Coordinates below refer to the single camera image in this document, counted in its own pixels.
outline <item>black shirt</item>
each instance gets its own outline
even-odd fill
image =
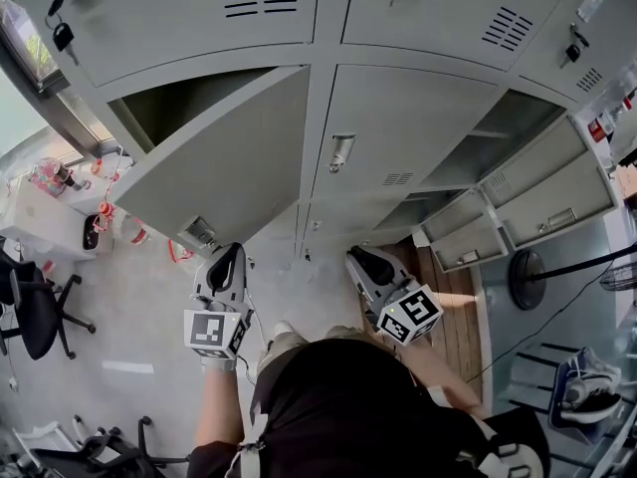
[[[466,441],[483,439],[468,414],[437,406],[407,367],[365,342],[285,353],[260,374],[255,395],[270,415],[264,478],[448,476]],[[221,442],[196,448],[188,478],[223,478],[236,451]]]

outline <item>open locker door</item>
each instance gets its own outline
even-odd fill
[[[276,68],[176,131],[115,185],[114,203],[206,256],[299,197],[310,68]]]

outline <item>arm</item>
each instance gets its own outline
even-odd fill
[[[195,446],[214,441],[239,444],[244,434],[237,374],[234,370],[226,371],[214,364],[207,365],[205,369]]]
[[[402,362],[425,386],[441,386],[449,403],[479,419],[489,417],[489,412],[478,396],[434,352],[427,339],[420,338],[398,350]]]

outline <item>wooden floor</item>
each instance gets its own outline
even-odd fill
[[[411,239],[381,249],[395,255],[422,284],[438,297],[445,314],[429,334],[435,351],[461,378],[469,381],[482,369],[476,298],[468,269],[445,274],[429,248],[416,248]],[[482,379],[469,382],[482,398]]]

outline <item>black office chair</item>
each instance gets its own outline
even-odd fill
[[[27,353],[32,359],[44,356],[60,334],[64,352],[69,359],[76,357],[69,351],[63,320],[86,328],[94,333],[96,327],[64,311],[64,304],[74,283],[82,283],[82,278],[73,275],[56,299],[56,286],[46,281],[35,262],[17,262],[0,247],[0,303],[14,305],[18,328],[0,331],[0,352],[7,355],[5,340],[21,336]]]
[[[137,447],[126,442],[121,437],[121,431],[114,427],[108,433],[102,430],[102,435],[89,437],[78,452],[44,449],[31,451],[41,465],[55,470],[63,478],[162,477],[159,469],[165,468],[166,464],[182,464],[189,459],[149,456],[144,425],[150,423],[148,416],[144,416],[137,423]],[[118,456],[109,462],[100,462],[99,457],[106,448],[112,449]]]

